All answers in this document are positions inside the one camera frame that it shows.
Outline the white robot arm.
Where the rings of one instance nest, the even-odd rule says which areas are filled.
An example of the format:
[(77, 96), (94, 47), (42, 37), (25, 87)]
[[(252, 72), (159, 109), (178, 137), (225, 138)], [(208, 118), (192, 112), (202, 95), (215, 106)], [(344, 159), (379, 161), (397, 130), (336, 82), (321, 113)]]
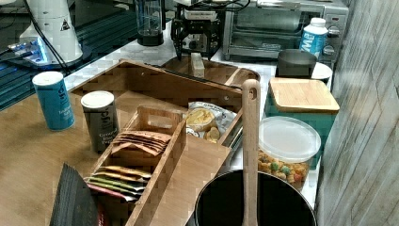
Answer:
[[(215, 9), (200, 8), (204, 0), (173, 0), (176, 16), (183, 21), (215, 22)], [(21, 39), (38, 38), (41, 48), (41, 66), (71, 63), (81, 58), (82, 47), (72, 25), (68, 0), (24, 0), (31, 18), (31, 25), (20, 36)]]

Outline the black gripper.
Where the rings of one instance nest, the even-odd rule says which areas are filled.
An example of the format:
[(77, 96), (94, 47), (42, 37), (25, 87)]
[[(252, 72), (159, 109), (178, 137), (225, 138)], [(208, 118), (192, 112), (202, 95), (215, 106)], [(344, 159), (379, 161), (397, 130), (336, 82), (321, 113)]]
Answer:
[(218, 13), (212, 10), (177, 9), (170, 36), (179, 60), (182, 59), (183, 40), (190, 34), (207, 36), (210, 40), (207, 46), (208, 59), (211, 59), (221, 42), (221, 19)]

